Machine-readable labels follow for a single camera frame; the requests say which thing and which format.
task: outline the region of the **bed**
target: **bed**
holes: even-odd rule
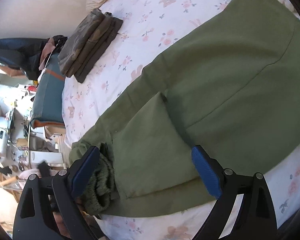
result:
[[[230,1],[108,0],[103,4],[103,12],[112,12],[124,23],[83,84],[74,77],[66,78],[62,113],[66,143],[70,146],[78,141],[141,74],[144,66],[224,10]],[[265,177],[279,227],[300,207],[300,145]],[[238,197],[223,236],[231,231],[240,203]],[[191,239],[213,204],[156,218],[103,215],[98,223],[110,239]]]

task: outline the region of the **olive green cloth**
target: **olive green cloth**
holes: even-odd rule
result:
[[[78,55],[76,60],[72,63],[71,68],[69,68],[69,70],[67,71],[66,73],[67,77],[72,77],[72,75],[76,73],[77,70],[81,67],[83,61],[85,61],[85,59],[87,58],[88,54],[91,52],[93,47],[109,29],[112,22],[112,18],[113,17],[111,13],[108,12],[105,13],[104,19],[99,24],[99,26],[95,29],[93,34],[91,34],[91,36],[88,38],[80,54]]]
[[[191,163],[197,144],[237,174],[269,171],[300,143],[300,21],[277,0],[232,0],[143,69],[73,144],[71,162],[82,141],[108,145],[120,197],[104,214],[213,200]]]
[[[104,20],[105,15],[94,9],[78,25],[74,33],[68,38],[58,56],[58,64],[62,74],[66,74],[73,62],[79,56],[87,40]]]
[[[80,152],[84,154],[89,146],[89,144],[81,141],[79,145]],[[102,144],[100,146],[98,166],[93,172],[82,196],[86,209],[90,210],[91,213],[100,213],[109,207],[111,193],[115,188],[114,170],[111,162],[104,155],[106,151],[106,145]]]
[[[103,55],[106,49],[109,47],[110,43],[115,39],[121,28],[123,21],[112,17],[112,21],[108,30],[100,37],[100,39],[95,43],[93,49],[86,56],[85,60],[82,62],[80,68],[74,74],[74,77],[79,83],[83,83],[87,75],[90,73],[94,64]]]

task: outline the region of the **wooden stick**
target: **wooden stick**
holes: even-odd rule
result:
[[[10,184],[10,183],[13,183],[13,182],[17,181],[18,179],[19,179],[18,176],[14,176],[14,177],[12,177],[12,178],[9,178],[9,179],[6,179],[6,180],[4,180],[4,181],[1,181],[1,182],[0,182],[0,187],[1,187],[1,186],[4,186],[4,185],[7,185],[7,184]]]

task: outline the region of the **folded camouflage clothing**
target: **folded camouflage clothing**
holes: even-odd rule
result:
[[[75,75],[83,83],[95,62],[114,40],[122,23],[122,20],[113,17],[111,13],[103,14],[99,9],[94,9],[79,24],[60,52],[58,63],[61,73],[67,77]],[[84,71],[87,63],[89,69]]]

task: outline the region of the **blue pillow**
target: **blue pillow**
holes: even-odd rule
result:
[[[34,98],[31,126],[62,125],[62,91],[65,76],[58,65],[58,54],[51,55]]]

